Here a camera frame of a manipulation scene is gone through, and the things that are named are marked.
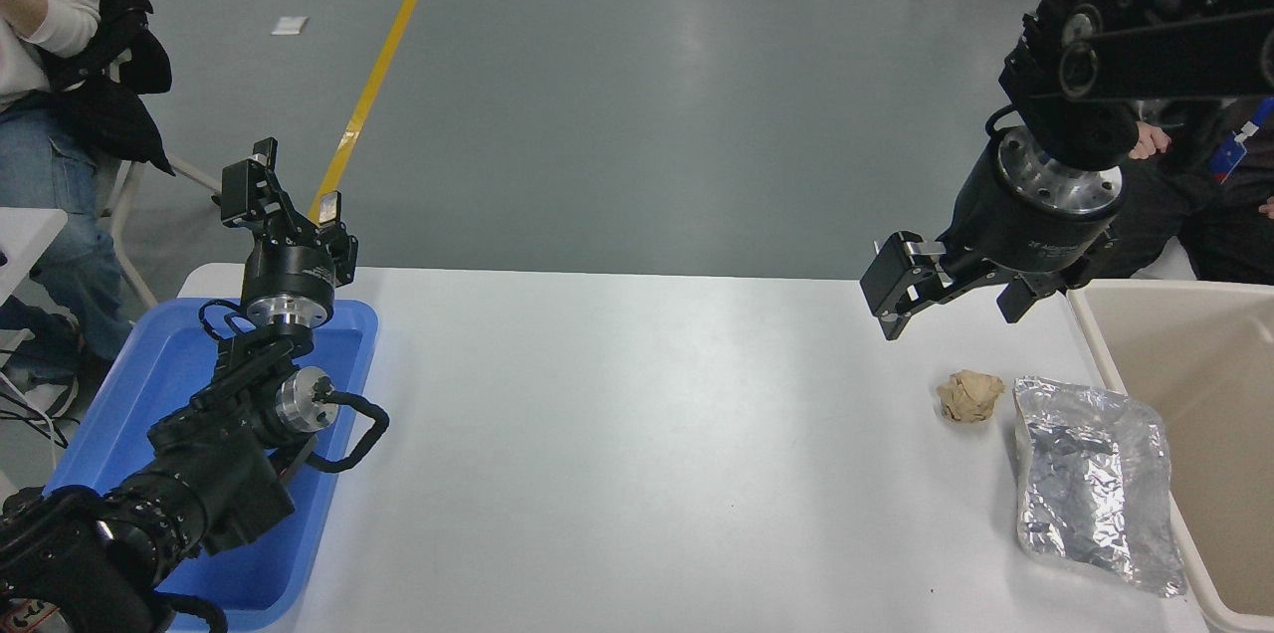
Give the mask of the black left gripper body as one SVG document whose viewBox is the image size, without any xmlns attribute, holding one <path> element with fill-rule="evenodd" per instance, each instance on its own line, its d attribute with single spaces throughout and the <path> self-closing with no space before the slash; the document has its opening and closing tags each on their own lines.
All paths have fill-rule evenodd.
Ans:
<svg viewBox="0 0 1274 633">
<path fill-rule="evenodd" d="M 331 306 L 335 288 L 333 256 L 320 248 L 262 239 L 245 262 L 245 304 L 290 295 Z"/>
</svg>

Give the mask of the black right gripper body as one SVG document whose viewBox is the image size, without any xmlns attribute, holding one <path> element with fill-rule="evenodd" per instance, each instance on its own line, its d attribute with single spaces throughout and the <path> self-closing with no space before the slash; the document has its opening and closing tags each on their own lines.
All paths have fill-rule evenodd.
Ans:
<svg viewBox="0 0 1274 633">
<path fill-rule="evenodd" d="M 1120 210 L 1120 169 L 1064 164 L 1033 139 L 992 139 L 961 186 L 943 232 L 941 267 L 963 278 L 992 262 L 1014 273 L 1060 273 L 1092 247 Z"/>
</svg>

